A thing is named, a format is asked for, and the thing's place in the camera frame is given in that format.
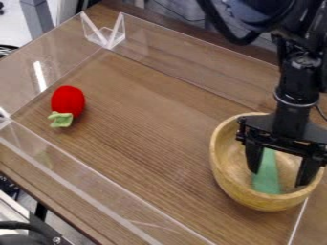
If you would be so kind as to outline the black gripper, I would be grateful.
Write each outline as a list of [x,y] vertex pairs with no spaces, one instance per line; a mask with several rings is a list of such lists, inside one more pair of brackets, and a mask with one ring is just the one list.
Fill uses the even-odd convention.
[[305,186],[327,165],[327,129],[309,119],[317,100],[276,98],[273,113],[239,116],[236,140],[245,147],[248,169],[257,174],[263,149],[271,148],[303,158],[295,186]]

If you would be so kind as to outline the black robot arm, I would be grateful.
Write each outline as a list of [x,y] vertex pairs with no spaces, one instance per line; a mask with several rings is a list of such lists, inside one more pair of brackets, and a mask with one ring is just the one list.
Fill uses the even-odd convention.
[[237,118],[236,140],[245,147],[247,164],[257,173],[263,150],[275,149],[301,158],[295,185],[311,183],[327,166],[327,130],[311,122],[311,109],[327,93],[327,0],[223,0],[249,32],[236,36],[212,0],[195,0],[223,37],[251,44],[263,33],[276,41],[280,82],[273,92],[273,113]]

